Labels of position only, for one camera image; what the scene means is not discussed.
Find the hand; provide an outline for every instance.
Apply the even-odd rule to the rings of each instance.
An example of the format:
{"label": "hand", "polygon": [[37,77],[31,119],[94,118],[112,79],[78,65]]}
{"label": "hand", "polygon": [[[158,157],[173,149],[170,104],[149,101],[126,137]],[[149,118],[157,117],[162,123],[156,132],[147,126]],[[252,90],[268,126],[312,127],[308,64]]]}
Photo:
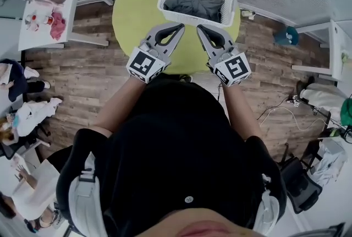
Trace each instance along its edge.
{"label": "hand", "polygon": [[1,85],[0,85],[0,89],[2,89],[2,90],[8,90],[10,87],[13,87],[14,84],[15,84],[14,81],[9,82],[7,85],[1,84]]}
{"label": "hand", "polygon": [[7,114],[6,119],[8,123],[12,123],[15,117],[13,116],[13,114]]}
{"label": "hand", "polygon": [[16,170],[18,171],[18,174],[19,174],[19,178],[20,178],[19,181],[21,181],[22,178],[27,180],[27,178],[29,176],[29,173],[27,172],[27,170],[22,165],[19,165]]}
{"label": "hand", "polygon": [[13,85],[15,84],[14,81],[11,81],[7,84],[7,89],[9,89],[10,87],[13,87]]}

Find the blue bucket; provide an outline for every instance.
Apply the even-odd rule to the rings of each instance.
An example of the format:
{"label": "blue bucket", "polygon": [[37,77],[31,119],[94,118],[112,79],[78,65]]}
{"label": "blue bucket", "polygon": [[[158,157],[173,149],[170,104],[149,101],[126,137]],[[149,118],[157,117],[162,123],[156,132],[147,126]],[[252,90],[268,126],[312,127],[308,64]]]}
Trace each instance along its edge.
{"label": "blue bucket", "polygon": [[[292,35],[291,43],[289,39],[286,37],[286,34]],[[276,33],[274,35],[275,43],[283,46],[295,46],[298,43],[299,35],[295,28],[288,26],[286,29]]]}

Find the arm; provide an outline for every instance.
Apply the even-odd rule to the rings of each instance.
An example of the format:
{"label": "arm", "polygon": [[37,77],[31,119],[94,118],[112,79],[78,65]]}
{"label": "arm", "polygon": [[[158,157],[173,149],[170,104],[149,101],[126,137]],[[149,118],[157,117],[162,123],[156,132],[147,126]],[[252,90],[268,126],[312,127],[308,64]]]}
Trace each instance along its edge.
{"label": "arm", "polygon": [[262,137],[261,129],[254,117],[253,111],[249,106],[239,85],[227,87],[223,85],[225,102],[229,119],[233,129],[247,140],[255,135]]}
{"label": "arm", "polygon": [[104,105],[89,128],[107,137],[117,131],[135,106],[145,86],[144,82],[131,76]]}

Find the seated person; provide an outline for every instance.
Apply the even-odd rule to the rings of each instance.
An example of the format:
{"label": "seated person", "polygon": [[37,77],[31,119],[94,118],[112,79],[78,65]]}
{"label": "seated person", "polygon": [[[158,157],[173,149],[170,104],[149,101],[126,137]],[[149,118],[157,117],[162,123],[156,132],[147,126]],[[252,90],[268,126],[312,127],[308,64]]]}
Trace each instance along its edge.
{"label": "seated person", "polygon": [[308,82],[297,82],[297,96],[303,102],[314,107],[323,108],[331,113],[331,118],[342,122],[342,125],[352,123],[352,116],[347,109],[352,103],[340,89],[334,85],[323,85],[315,82],[313,76],[309,77]]}
{"label": "seated person", "polygon": [[15,115],[0,119],[0,141],[5,145],[17,143],[19,137],[29,135],[46,117],[54,115],[61,102],[58,98],[51,98],[49,102],[24,102]]}
{"label": "seated person", "polygon": [[48,81],[27,82],[31,77],[39,77],[39,73],[29,67],[23,67],[15,60],[0,60],[0,88],[9,91],[9,100],[14,102],[24,93],[41,92],[50,88]]}
{"label": "seated person", "polygon": [[0,212],[6,218],[17,216],[26,223],[29,231],[35,233],[41,228],[58,228],[64,221],[58,210],[51,210],[49,204],[55,198],[59,172],[67,161],[72,147],[64,148],[48,157],[29,174],[23,166],[19,172],[19,184],[11,197],[0,192]]}

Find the clothing pile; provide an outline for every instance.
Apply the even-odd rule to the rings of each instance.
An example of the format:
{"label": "clothing pile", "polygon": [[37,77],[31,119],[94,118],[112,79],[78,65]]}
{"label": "clothing pile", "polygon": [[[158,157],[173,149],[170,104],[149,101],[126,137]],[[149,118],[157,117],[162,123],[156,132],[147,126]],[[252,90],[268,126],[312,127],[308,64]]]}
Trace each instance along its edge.
{"label": "clothing pile", "polygon": [[166,0],[164,9],[221,23],[224,0]]}
{"label": "clothing pile", "polygon": [[66,28],[66,21],[62,18],[61,13],[53,12],[51,15],[53,16],[54,22],[51,25],[50,35],[53,39],[58,41]]}

